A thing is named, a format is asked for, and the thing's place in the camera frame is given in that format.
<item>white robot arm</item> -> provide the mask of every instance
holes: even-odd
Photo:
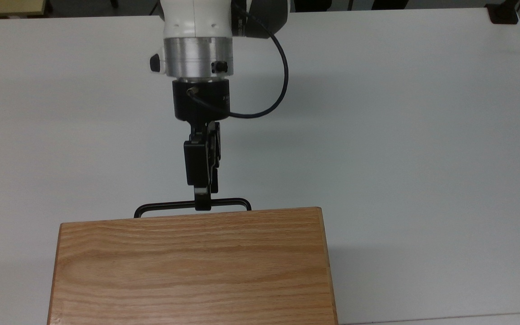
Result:
[[[196,210],[210,210],[218,192],[219,120],[252,118],[272,111],[283,99],[288,66],[273,33],[286,22],[289,0],[161,0],[165,16],[163,48],[150,59],[153,72],[172,82],[175,115],[190,124],[184,142],[186,177],[194,187]],[[227,76],[233,74],[232,37],[272,38],[285,70],[283,91],[268,110],[256,115],[230,112]]]

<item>wooden box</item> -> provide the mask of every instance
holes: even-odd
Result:
[[[320,208],[64,223],[50,325],[337,325]]]

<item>white tabletop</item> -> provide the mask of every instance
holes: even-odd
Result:
[[[61,222],[192,198],[188,124],[147,64],[162,28],[0,21],[0,325],[45,323]],[[323,208],[340,323],[520,313],[520,24],[298,13],[279,38],[289,92],[222,122],[216,197]],[[234,56],[233,111],[264,109],[275,48],[236,39]]]
[[[376,323],[378,325],[520,325],[520,314]]]

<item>black metal handle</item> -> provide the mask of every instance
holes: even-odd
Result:
[[[246,208],[247,211],[252,210],[252,205],[245,198],[218,198],[211,200],[211,206],[228,206],[228,205],[241,205]],[[189,209],[195,208],[196,202],[194,201],[177,201],[177,202],[162,202],[162,203],[149,203],[144,204],[136,209],[134,218],[140,218],[142,214],[148,211],[157,210],[174,210],[174,209]]]

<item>silver metal ring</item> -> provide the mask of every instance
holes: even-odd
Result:
[[[166,74],[175,78],[218,78],[233,70],[231,37],[174,37],[163,43]],[[217,70],[218,63],[227,64]]]

